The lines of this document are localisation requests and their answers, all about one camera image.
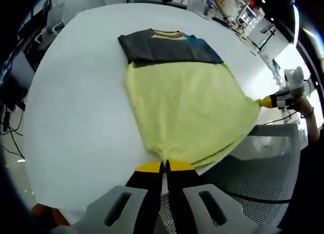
t-shirt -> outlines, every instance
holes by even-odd
[[[239,4],[236,2],[236,0],[224,0],[223,10],[226,15],[235,19],[239,11]]]

white table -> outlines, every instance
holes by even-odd
[[[277,90],[261,58],[234,32],[192,12],[122,4],[79,13],[49,47],[28,94],[24,150],[39,203],[84,211],[125,184],[136,167],[158,160],[144,149],[125,89],[127,60],[117,41],[148,28],[204,38],[252,98]]]

desk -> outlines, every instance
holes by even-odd
[[[47,50],[28,94],[24,152],[39,203],[84,211],[115,185],[125,184],[136,167],[158,160],[144,149],[125,87],[127,59],[117,40],[148,28],[204,38],[247,96],[257,99],[277,91],[262,59],[217,22],[153,4],[83,11]]]

person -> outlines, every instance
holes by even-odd
[[[301,229],[312,232],[312,228],[321,226],[323,217],[324,138],[317,128],[314,108],[305,96],[296,98],[290,108],[306,120],[308,146],[301,150],[294,192],[278,228],[288,233],[302,232]]]
[[[236,18],[239,11],[239,4],[236,0],[216,0],[215,3],[224,21],[229,22],[229,17]]]

